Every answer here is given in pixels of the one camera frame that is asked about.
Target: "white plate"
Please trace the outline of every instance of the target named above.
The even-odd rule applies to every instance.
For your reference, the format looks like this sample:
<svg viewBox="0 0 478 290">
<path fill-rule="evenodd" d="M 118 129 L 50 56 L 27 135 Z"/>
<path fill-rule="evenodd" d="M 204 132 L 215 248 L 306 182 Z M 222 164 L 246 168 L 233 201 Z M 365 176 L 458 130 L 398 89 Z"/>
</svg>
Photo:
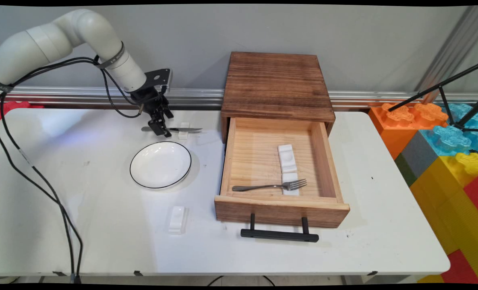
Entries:
<svg viewBox="0 0 478 290">
<path fill-rule="evenodd" d="M 173 185 L 189 173 L 192 158 L 183 145 L 162 141 L 144 147 L 133 157 L 130 174 L 147 188 Z"/>
</svg>

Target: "drawer handle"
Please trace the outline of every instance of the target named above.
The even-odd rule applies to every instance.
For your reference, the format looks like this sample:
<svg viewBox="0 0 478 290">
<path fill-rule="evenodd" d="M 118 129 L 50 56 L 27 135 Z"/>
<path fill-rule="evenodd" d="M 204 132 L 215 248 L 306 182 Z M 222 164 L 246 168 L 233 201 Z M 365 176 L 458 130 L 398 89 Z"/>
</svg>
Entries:
<svg viewBox="0 0 478 290">
<path fill-rule="evenodd" d="M 252 213 L 250 217 L 250 229 L 240 230 L 240 236 L 246 238 L 294 240 L 296 242 L 317 242 L 319 240 L 319 235 L 308 233 L 308 220 L 306 217 L 302 217 L 302 226 L 303 233 L 256 230 L 255 214 Z"/>
</svg>

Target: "red foam block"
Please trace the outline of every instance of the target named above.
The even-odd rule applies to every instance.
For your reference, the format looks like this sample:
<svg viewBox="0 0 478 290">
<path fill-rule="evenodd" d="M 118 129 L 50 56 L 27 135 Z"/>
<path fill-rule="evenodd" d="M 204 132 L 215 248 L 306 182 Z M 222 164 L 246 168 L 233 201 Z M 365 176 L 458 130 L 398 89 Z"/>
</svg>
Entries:
<svg viewBox="0 0 478 290">
<path fill-rule="evenodd" d="M 44 108 L 44 106 L 39 105 L 31 105 L 29 102 L 20 102 L 17 103 L 16 101 L 9 101 L 8 103 L 4 104 L 4 115 L 6 115 L 9 111 L 16 109 L 16 108 Z"/>
<path fill-rule="evenodd" d="M 478 176 L 472 182 L 470 182 L 465 188 L 466 195 L 470 198 L 471 202 L 478 209 Z"/>
<path fill-rule="evenodd" d="M 478 278 L 461 250 L 448 255 L 450 270 L 441 274 L 445 283 L 478 284 Z"/>
</svg>

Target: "fork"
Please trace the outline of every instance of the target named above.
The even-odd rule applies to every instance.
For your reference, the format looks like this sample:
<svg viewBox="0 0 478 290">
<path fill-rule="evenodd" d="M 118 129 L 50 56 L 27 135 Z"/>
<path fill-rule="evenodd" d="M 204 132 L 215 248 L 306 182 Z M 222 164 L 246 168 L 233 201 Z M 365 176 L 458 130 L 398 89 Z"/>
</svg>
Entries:
<svg viewBox="0 0 478 290">
<path fill-rule="evenodd" d="M 260 186 L 234 186 L 232 191 L 250 191 L 251 189 L 261 189 L 264 187 L 282 187 L 286 191 L 294 191 L 296 189 L 301 189 L 307 185 L 307 180 L 300 179 L 291 182 L 284 182 L 282 184 L 269 184 L 269 185 L 260 185 Z"/>
</svg>

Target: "floor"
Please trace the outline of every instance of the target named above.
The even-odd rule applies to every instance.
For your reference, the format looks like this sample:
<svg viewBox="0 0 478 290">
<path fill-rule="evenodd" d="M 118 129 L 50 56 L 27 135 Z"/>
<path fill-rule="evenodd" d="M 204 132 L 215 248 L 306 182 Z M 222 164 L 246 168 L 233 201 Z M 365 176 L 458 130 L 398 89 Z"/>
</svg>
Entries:
<svg viewBox="0 0 478 290">
<path fill-rule="evenodd" d="M 119 285 L 166 285 L 166 286 L 206 286 L 218 276 L 91 276 L 82 277 L 84 284 L 119 284 Z M 362 277 L 362 283 L 366 283 L 371 277 Z M 275 286 L 322 286 L 344 285 L 342 276 L 275 276 L 268 278 Z M 409 276 L 399 283 L 416 283 L 421 277 Z M 20 277 L 14 283 L 69 283 L 69 277 Z M 263 276 L 224 276 L 217 279 L 212 286 L 271 286 L 271 283 Z"/>
</svg>

